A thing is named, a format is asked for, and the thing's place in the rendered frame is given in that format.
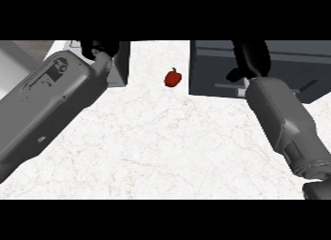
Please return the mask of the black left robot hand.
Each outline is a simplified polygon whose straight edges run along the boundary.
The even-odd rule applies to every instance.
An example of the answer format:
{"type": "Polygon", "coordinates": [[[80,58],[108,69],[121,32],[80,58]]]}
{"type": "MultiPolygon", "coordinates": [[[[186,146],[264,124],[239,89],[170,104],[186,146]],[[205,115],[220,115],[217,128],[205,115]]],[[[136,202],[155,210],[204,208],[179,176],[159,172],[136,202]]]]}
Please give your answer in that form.
{"type": "Polygon", "coordinates": [[[120,50],[120,43],[115,40],[81,40],[80,41],[81,55],[94,60],[93,51],[103,52],[109,57],[114,57],[120,50]]]}

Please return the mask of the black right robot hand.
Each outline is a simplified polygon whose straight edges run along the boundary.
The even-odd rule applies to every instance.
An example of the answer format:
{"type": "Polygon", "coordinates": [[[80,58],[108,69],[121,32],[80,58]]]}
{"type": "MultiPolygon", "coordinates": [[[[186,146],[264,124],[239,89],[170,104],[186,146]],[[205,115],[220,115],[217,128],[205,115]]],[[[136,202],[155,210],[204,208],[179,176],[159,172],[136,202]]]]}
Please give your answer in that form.
{"type": "Polygon", "coordinates": [[[266,77],[272,65],[266,42],[263,40],[233,40],[232,50],[236,67],[229,72],[226,80],[235,83],[242,78],[266,77]]]}

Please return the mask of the dark grey drawer cabinet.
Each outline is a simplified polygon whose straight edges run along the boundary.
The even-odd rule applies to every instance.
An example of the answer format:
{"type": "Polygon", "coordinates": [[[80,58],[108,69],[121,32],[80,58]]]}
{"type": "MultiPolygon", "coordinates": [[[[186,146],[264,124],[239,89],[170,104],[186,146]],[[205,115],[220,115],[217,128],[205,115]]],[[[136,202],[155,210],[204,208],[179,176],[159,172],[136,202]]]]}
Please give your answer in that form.
{"type": "MultiPolygon", "coordinates": [[[[285,81],[301,103],[331,92],[331,40],[267,40],[269,76],[285,81]]],[[[229,40],[189,42],[188,93],[195,96],[242,98],[244,80],[226,76],[236,67],[229,40]]]]}

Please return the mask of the red bell pepper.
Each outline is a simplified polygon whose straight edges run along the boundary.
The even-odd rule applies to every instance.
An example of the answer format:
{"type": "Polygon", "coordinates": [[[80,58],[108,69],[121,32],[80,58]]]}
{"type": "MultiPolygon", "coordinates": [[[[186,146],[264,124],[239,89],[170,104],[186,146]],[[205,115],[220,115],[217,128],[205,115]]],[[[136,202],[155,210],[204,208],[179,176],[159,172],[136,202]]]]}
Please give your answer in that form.
{"type": "Polygon", "coordinates": [[[164,83],[167,87],[174,87],[182,80],[182,74],[177,72],[176,68],[165,75],[164,83]]]}

